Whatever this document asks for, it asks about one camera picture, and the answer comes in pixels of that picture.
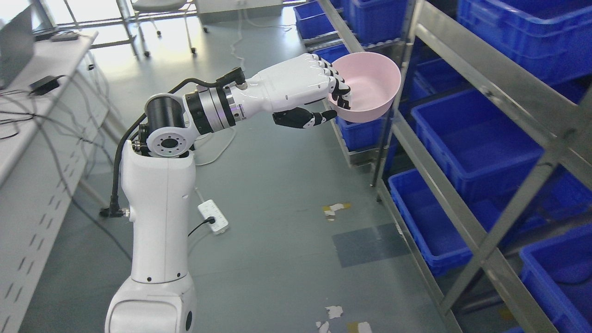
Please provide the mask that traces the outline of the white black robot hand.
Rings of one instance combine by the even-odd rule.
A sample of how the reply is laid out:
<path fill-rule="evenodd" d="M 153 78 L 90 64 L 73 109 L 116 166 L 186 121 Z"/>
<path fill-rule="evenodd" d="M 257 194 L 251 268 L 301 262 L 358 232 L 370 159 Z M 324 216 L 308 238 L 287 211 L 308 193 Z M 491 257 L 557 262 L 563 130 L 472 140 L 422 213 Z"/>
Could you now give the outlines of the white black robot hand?
<path fill-rule="evenodd" d="M 310 112 L 302 105 L 331 98 L 351 109 L 351 87 L 332 63 L 314 54 L 302 54 L 280 62 L 229 89 L 230 114 L 246 120 L 260 112 L 272 114 L 275 124 L 308 129 L 335 118 L 334 110 Z"/>

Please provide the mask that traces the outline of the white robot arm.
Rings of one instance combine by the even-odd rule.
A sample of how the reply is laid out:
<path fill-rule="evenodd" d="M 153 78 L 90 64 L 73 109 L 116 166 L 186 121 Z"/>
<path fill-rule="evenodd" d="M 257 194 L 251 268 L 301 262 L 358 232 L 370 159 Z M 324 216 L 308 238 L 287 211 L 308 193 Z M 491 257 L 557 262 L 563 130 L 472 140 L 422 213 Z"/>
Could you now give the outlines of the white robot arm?
<path fill-rule="evenodd" d="M 182 97 L 159 93 L 145 105 L 137 141 L 125 139 L 121 186 L 133 223 L 131 274 L 106 314 L 106 333 L 190 333 L 197 296 L 188 269 L 195 140 L 241 118 L 231 89 Z"/>

